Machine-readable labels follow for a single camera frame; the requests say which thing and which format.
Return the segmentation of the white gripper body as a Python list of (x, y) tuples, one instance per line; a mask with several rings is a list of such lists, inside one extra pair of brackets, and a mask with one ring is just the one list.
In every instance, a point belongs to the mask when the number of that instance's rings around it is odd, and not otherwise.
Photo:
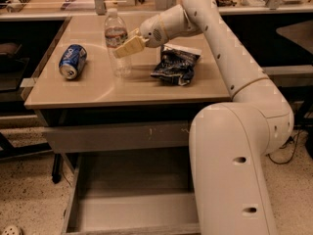
[(160, 15), (145, 20), (140, 25), (139, 31), (149, 48), (159, 47), (168, 41)]

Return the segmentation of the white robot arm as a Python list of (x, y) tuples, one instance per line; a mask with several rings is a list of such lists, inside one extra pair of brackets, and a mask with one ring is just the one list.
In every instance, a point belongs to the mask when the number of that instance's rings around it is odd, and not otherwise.
[(202, 109), (189, 134), (201, 235), (278, 235), (260, 157), (291, 136), (290, 104), (222, 20), (215, 0), (183, 0), (130, 33), (121, 58), (202, 33), (231, 100)]

